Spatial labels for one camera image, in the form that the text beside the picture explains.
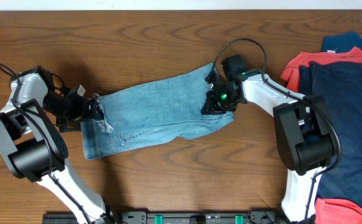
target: red cloth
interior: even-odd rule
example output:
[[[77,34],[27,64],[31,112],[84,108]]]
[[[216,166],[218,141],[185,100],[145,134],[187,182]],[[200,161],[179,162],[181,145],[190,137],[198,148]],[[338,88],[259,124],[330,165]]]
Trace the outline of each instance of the red cloth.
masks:
[[[315,202],[316,224],[362,224],[362,208],[343,199],[320,199]]]
[[[346,53],[307,53],[301,52],[293,58],[283,69],[281,78],[285,81],[288,81],[287,88],[298,92],[300,85],[300,73],[299,67],[301,65],[309,67],[309,62],[317,62],[321,65],[327,65],[334,62],[357,62],[362,63],[362,50],[354,47],[349,52]]]

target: wooden surface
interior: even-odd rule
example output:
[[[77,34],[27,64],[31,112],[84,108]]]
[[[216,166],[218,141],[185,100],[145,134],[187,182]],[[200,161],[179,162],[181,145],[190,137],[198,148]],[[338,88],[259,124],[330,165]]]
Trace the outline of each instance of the wooden surface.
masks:
[[[0,62],[17,72],[42,65],[68,86],[105,95],[194,70],[228,41],[249,37],[265,46],[267,73],[279,81],[299,52],[318,52],[324,35],[350,30],[362,35],[362,11],[0,12]],[[237,53],[250,68],[262,65],[253,44],[235,44],[223,57]],[[0,109],[9,94],[0,72]],[[238,106],[235,122],[208,136],[93,161],[83,156],[81,133],[63,138],[82,179],[121,210],[242,211],[277,207],[284,196],[273,120],[254,105]],[[13,177],[0,156],[0,223],[41,223],[56,211],[68,210]]]

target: dark blue jeans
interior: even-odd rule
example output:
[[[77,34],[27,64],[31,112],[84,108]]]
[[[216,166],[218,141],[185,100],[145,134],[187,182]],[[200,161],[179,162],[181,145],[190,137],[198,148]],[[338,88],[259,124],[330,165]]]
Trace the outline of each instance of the dark blue jeans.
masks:
[[[322,176],[318,196],[348,199],[362,207],[362,64],[312,62],[310,68],[300,67],[300,92],[325,98],[341,142],[341,161]]]

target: light blue denim cloth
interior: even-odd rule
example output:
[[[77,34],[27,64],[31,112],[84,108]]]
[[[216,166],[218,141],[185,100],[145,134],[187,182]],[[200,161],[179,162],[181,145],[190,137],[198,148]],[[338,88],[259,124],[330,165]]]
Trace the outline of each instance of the light blue denim cloth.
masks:
[[[176,137],[195,139],[234,120],[233,113],[201,115],[204,78],[212,63],[190,73],[134,86],[96,98],[104,120],[81,123],[86,159],[167,143]]]

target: jeans pocket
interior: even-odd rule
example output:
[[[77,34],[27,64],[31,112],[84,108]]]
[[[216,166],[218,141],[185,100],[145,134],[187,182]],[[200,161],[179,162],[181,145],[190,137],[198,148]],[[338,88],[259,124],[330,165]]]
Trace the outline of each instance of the jeans pocket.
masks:
[[[123,131],[118,133],[120,144],[123,146],[128,142],[135,140],[145,134],[153,132],[155,129],[143,129],[143,130],[133,130],[133,131]]]

